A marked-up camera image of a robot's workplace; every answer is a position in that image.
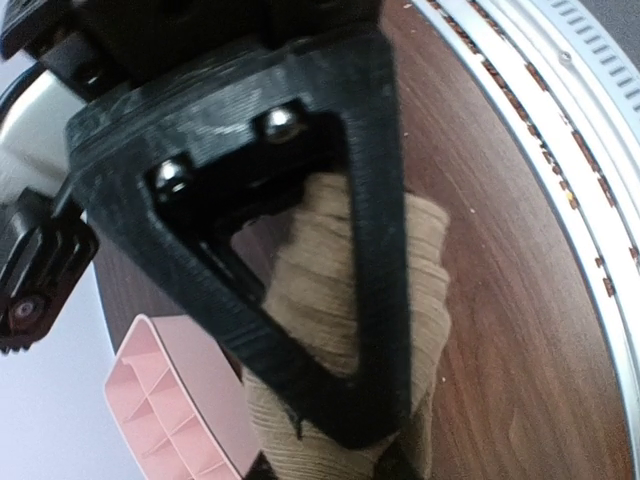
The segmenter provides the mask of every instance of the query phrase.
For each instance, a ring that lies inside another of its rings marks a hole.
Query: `dark wood grain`
[[[589,296],[534,176],[481,91],[414,8],[389,0],[407,187],[451,213],[453,330],[435,398],[435,479],[628,479],[620,395]],[[267,278],[286,222],[236,246]],[[97,260],[114,343],[178,313],[112,246]]]

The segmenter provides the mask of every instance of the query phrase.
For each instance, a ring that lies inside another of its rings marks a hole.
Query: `bolt head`
[[[40,295],[30,295],[16,303],[11,309],[12,330],[26,331],[33,327],[42,317],[46,301]]]
[[[269,143],[286,143],[295,138],[301,130],[298,114],[288,107],[274,108],[265,117],[264,133]]]
[[[179,159],[169,159],[158,167],[155,188],[158,193],[170,195],[184,189],[189,181],[189,168]]]

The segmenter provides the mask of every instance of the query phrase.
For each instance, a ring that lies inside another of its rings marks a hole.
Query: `silver metal band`
[[[565,229],[601,318],[640,479],[640,74],[575,0],[414,4],[484,89]]]

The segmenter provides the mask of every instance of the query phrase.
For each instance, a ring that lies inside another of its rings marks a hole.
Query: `cable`
[[[18,98],[22,96],[27,89],[33,85],[33,83],[40,78],[45,72],[45,68],[40,63],[35,63],[24,72],[22,72],[18,78],[16,78],[11,85],[0,95],[0,124],[4,122],[9,110],[16,103]]]

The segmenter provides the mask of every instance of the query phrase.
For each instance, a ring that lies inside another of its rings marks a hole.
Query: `pink plastic container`
[[[189,317],[136,318],[105,392],[148,480],[237,480],[259,454],[240,381]]]

